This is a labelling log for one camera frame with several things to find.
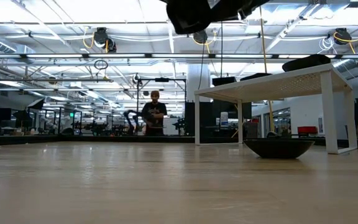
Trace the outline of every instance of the black bowl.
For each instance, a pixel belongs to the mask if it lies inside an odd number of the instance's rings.
[[[305,153],[314,144],[314,141],[247,139],[244,143],[262,158],[296,159]]]

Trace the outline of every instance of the table leg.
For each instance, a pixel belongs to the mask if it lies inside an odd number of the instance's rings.
[[[200,145],[200,96],[195,95],[195,140],[196,145]]]
[[[345,91],[345,110],[349,149],[357,149],[356,124],[354,120],[354,96],[352,90]]]
[[[244,119],[242,117],[242,100],[238,100],[237,101],[237,110],[238,110],[238,119],[239,119],[239,144],[242,144],[243,142],[243,139],[242,139],[242,136],[243,136],[243,133],[242,133],[242,120]]]
[[[333,81],[330,72],[324,72],[320,76],[321,92],[323,99],[324,128],[326,148],[329,154],[338,154],[336,122],[334,114]]]

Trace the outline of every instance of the person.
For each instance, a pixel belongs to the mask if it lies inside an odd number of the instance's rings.
[[[167,115],[167,107],[165,103],[158,102],[158,91],[152,91],[150,97],[152,101],[146,103],[142,110],[142,117],[147,124],[146,136],[163,136],[163,120],[164,115]]]

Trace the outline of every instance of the wooden floor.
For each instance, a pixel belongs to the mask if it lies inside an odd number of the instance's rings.
[[[298,160],[245,146],[0,147],[0,223],[358,223],[358,151]]]

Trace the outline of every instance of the white table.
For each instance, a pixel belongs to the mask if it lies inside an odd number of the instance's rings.
[[[334,114],[333,92],[345,95],[349,147],[338,149]],[[357,149],[356,125],[354,122],[354,97],[351,85],[331,64],[319,65],[292,72],[255,78],[237,83],[195,91],[195,137],[200,144],[200,96],[224,100],[238,105],[239,144],[242,139],[242,104],[260,100],[279,100],[294,96],[322,94],[324,128],[327,152],[340,154]]]

